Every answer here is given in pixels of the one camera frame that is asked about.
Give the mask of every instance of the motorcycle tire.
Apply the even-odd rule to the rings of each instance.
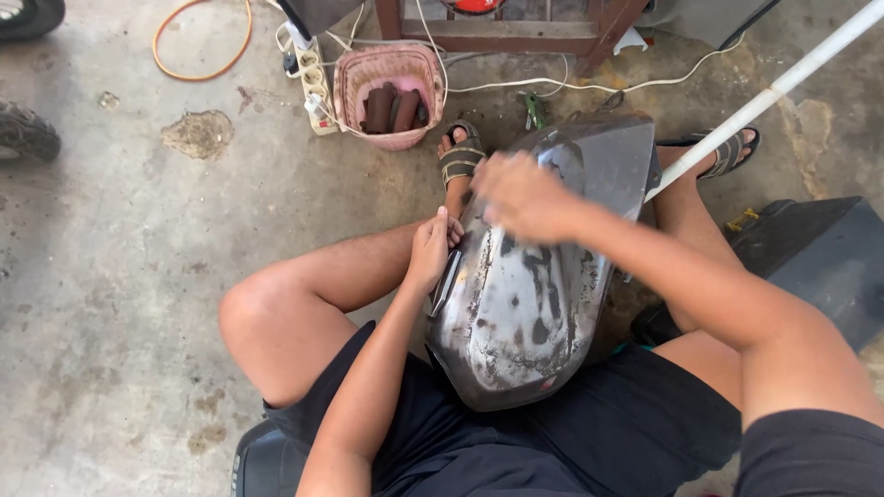
[[[43,36],[65,18],[65,0],[20,1],[20,10],[9,19],[3,19],[0,11],[0,42]]]
[[[0,157],[49,162],[60,150],[61,137],[49,121],[0,96]]]

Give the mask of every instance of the motorcycle fuel tank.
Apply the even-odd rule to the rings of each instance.
[[[630,113],[547,127],[511,150],[530,150],[575,193],[636,220],[646,188],[659,181],[653,136],[653,120]],[[447,300],[438,302],[425,341],[464,403],[490,411],[543,399],[571,378],[589,350],[612,268],[575,244],[516,243],[488,226],[483,211],[474,198],[461,216],[460,260],[443,276]]]

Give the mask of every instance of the white pipe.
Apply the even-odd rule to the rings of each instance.
[[[849,21],[839,27],[837,31],[829,35],[823,43],[820,43],[817,48],[811,50],[811,53],[805,55],[797,64],[793,65],[791,69],[774,81],[769,88],[745,104],[742,109],[723,122],[721,126],[715,128],[700,143],[694,145],[680,159],[675,161],[674,164],[666,168],[663,171],[663,177],[660,179],[660,185],[649,191],[644,201],[648,202],[660,190],[668,187],[673,181],[678,180],[682,174],[696,165],[703,157],[709,155],[728,138],[743,129],[744,126],[758,117],[761,112],[766,111],[781,96],[786,95],[798,83],[813,74],[820,66],[834,57],[850,42],[856,40],[865,30],[872,27],[882,17],[884,17],[884,0],[872,0],[869,2],[863,10],[857,12]]]

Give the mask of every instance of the plastic basket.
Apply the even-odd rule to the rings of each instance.
[[[334,71],[334,106],[338,121],[361,129],[365,120],[363,100],[369,91],[390,81],[400,92],[417,89],[430,113],[427,126],[403,133],[374,134],[361,138],[385,150],[414,147],[427,131],[442,120],[445,90],[436,54],[423,45],[395,44],[354,50],[338,59]]]

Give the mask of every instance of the wooden frame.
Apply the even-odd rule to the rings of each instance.
[[[547,0],[547,18],[551,17]],[[433,40],[449,51],[570,53],[577,55],[576,73],[591,76],[613,52],[614,45],[641,15],[648,0],[586,0],[585,21],[507,21],[502,11],[494,21],[428,20]],[[403,19],[401,0],[375,0],[385,40],[427,40],[419,19]]]

